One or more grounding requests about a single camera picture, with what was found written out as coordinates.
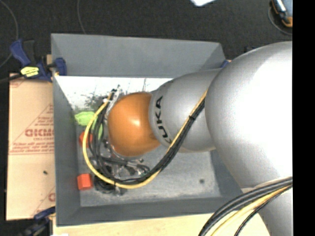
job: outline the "orange block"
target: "orange block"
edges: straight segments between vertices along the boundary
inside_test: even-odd
[[[89,190],[93,188],[92,176],[89,173],[81,174],[77,176],[78,189],[79,190]]]
[[[82,147],[83,146],[83,137],[84,137],[84,131],[80,134],[80,136],[79,136],[79,144],[80,144],[80,146]],[[88,138],[90,139],[90,143],[92,142],[92,140],[93,140],[93,135],[92,134],[90,134],[89,136],[88,136]]]

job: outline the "cardboard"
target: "cardboard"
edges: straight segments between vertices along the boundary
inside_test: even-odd
[[[52,83],[9,85],[6,219],[28,219],[55,205]]]

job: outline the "green object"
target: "green object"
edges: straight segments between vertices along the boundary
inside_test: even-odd
[[[87,126],[90,120],[93,118],[94,112],[92,111],[83,111],[74,116],[75,120],[80,126]]]
[[[74,118],[80,126],[87,126],[89,124],[90,120],[93,118],[94,114],[95,113],[92,111],[83,111],[83,112],[80,112],[80,113],[74,115]],[[91,127],[91,130],[94,129],[95,123],[96,123],[96,119],[95,119],[95,121]],[[101,126],[99,129],[98,138],[101,137],[102,131],[103,131],[103,126]]]

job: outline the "gray box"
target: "gray box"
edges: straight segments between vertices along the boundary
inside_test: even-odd
[[[75,34],[53,34],[52,52],[54,59],[66,60],[68,75],[104,80],[120,76],[175,78],[218,68],[224,61],[218,43]],[[75,84],[75,79],[54,79],[57,225],[209,213],[241,193],[215,151],[179,153],[150,184],[120,197],[95,190],[80,192],[76,177],[89,171],[78,146],[82,127],[74,121],[75,109],[68,95],[75,87],[89,91],[91,85]],[[63,86],[70,81],[71,92]],[[159,147],[145,160],[157,160],[164,150]]]

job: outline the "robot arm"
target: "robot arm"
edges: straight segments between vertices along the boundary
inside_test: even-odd
[[[255,49],[222,69],[184,75],[152,94],[124,96],[107,118],[111,149],[128,160],[159,144],[170,146],[205,91],[204,109],[181,152],[216,149],[241,188],[292,176],[292,42]],[[292,192],[261,214],[273,236],[292,235]]]

